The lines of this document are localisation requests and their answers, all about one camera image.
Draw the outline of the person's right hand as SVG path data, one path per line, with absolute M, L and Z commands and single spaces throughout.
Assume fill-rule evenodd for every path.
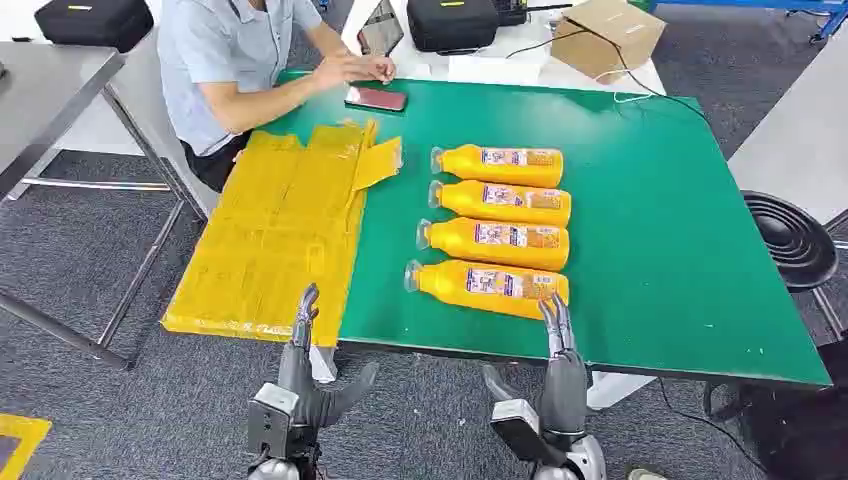
M 367 61 L 349 55 L 325 57 L 309 77 L 317 91 L 374 78 Z

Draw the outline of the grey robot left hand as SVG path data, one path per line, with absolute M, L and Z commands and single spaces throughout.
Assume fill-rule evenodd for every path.
M 289 458 L 313 452 L 318 431 L 335 425 L 369 393 L 379 369 L 377 362 L 366 364 L 352 382 L 339 390 L 326 390 L 317 385 L 312 377 L 310 351 L 313 321 L 318 316 L 315 306 L 318 297 L 319 290 L 314 283 L 309 284 L 300 297 L 292 337 L 284 346 L 279 369 L 278 385 L 298 396 L 286 439 Z

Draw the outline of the person's left hand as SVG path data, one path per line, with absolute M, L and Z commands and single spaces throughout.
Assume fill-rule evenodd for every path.
M 350 82 L 377 81 L 382 84 L 391 83 L 396 76 L 394 62 L 385 56 L 358 56 L 353 59 L 353 72 L 349 74 Z

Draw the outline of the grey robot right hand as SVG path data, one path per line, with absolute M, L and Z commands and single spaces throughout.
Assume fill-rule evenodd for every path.
M 549 357 L 537 406 L 510 387 L 496 367 L 482 367 L 496 403 L 490 425 L 518 457 L 532 459 L 544 450 L 568 451 L 585 435 L 588 376 L 577 351 L 569 309 L 555 293 L 538 302 L 547 329 Z

